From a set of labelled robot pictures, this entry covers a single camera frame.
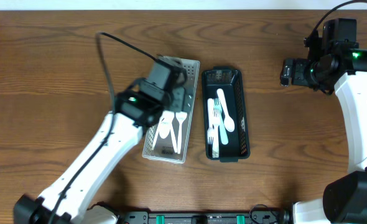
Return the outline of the pale green plastic fork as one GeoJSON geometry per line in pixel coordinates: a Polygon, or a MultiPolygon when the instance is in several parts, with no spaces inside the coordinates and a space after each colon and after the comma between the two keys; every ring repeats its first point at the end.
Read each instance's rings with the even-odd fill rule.
{"type": "Polygon", "coordinates": [[[222,107],[220,104],[220,100],[218,98],[214,99],[214,109],[218,112],[218,121],[219,121],[219,132],[220,132],[220,141],[223,145],[227,145],[229,143],[228,136],[226,133],[225,125],[222,119],[222,107]]]}

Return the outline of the clear plastic basket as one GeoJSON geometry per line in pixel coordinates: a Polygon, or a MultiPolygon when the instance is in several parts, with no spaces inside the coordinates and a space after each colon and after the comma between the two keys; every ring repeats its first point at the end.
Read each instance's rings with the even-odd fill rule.
{"type": "MultiPolygon", "coordinates": [[[[157,125],[159,124],[157,123],[155,126],[149,128],[146,133],[142,156],[149,160],[165,161],[165,162],[171,162],[175,164],[183,164],[185,162],[185,158],[187,154],[187,148],[188,148],[188,142],[189,142],[189,136],[190,136],[190,127],[191,127],[192,116],[193,116],[193,108],[195,106],[195,95],[196,95],[196,90],[197,90],[200,62],[198,60],[189,60],[189,59],[177,58],[177,57],[171,57],[170,59],[181,64],[181,66],[186,70],[186,74],[187,74],[187,81],[185,82],[185,85],[183,86],[185,88],[185,101],[184,101],[184,106],[182,110],[187,113],[187,118],[183,122],[183,125],[182,125],[181,153],[178,154],[177,152],[174,152],[173,145],[172,145],[172,138],[171,138],[172,132],[170,132],[170,134],[165,139],[162,139],[159,136],[157,138],[155,149],[152,150],[152,143],[153,143],[154,136],[156,133],[157,125]]],[[[172,126],[174,128],[173,133],[175,134],[175,140],[177,143],[179,122],[177,121],[176,116],[174,116],[174,119],[172,121],[172,126]]]]}

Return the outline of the cream plastic spoon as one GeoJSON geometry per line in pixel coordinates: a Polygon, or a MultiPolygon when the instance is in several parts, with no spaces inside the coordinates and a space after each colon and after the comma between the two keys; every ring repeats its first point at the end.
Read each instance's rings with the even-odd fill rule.
{"type": "Polygon", "coordinates": [[[222,107],[224,115],[225,115],[225,119],[224,119],[225,129],[228,132],[232,133],[235,130],[235,123],[234,123],[232,117],[229,115],[228,107],[227,107],[227,104],[226,104],[225,92],[223,91],[223,89],[219,88],[219,89],[217,89],[216,93],[218,95],[221,107],[222,107]]]}

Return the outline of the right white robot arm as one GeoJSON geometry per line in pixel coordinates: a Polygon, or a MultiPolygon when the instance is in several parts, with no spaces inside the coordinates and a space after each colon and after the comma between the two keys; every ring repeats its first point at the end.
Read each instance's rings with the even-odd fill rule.
{"type": "Polygon", "coordinates": [[[284,60],[282,86],[335,94],[345,121],[348,173],[328,184],[322,198],[296,202],[293,223],[367,223],[367,50],[356,40],[357,21],[338,18],[304,40],[307,58],[284,60]]]}

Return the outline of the white plastic spoon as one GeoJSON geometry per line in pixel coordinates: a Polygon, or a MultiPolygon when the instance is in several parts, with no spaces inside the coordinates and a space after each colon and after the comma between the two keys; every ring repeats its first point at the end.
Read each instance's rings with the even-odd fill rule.
{"type": "Polygon", "coordinates": [[[177,153],[181,153],[182,148],[182,125],[187,118],[187,113],[184,111],[178,112],[175,114],[177,121],[179,122],[179,131],[178,131],[178,138],[177,138],[177,153]]]}

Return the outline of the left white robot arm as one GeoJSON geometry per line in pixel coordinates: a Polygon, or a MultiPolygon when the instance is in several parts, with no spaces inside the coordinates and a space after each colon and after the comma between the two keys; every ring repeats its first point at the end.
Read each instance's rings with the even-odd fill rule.
{"type": "Polygon", "coordinates": [[[88,207],[119,161],[165,111],[183,108],[177,95],[187,81],[182,59],[158,57],[147,78],[138,78],[113,96],[112,110],[70,167],[36,198],[23,195],[13,209],[14,223],[83,223],[88,207]]]}

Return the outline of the small white spoon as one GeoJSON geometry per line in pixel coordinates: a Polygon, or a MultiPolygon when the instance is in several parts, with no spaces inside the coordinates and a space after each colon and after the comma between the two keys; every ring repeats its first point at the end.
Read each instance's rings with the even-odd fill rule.
{"type": "Polygon", "coordinates": [[[163,111],[163,114],[160,117],[159,124],[157,125],[156,133],[155,133],[154,140],[152,143],[152,150],[155,149],[157,138],[159,136],[162,139],[165,139],[170,134],[170,132],[172,132],[171,134],[172,145],[173,145],[174,152],[177,152],[177,143],[175,140],[175,134],[173,133],[174,128],[172,126],[172,121],[174,119],[174,116],[175,116],[175,113],[172,111],[168,111],[168,110],[163,111]]]}

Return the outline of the white plastic fork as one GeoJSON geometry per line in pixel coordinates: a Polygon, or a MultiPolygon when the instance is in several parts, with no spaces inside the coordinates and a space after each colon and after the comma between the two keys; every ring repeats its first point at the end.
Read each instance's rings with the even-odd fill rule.
{"type": "Polygon", "coordinates": [[[208,130],[207,130],[207,138],[208,145],[211,146],[213,144],[214,139],[214,127],[213,127],[213,110],[214,110],[214,100],[213,98],[207,99],[207,110],[208,110],[208,130]]]}

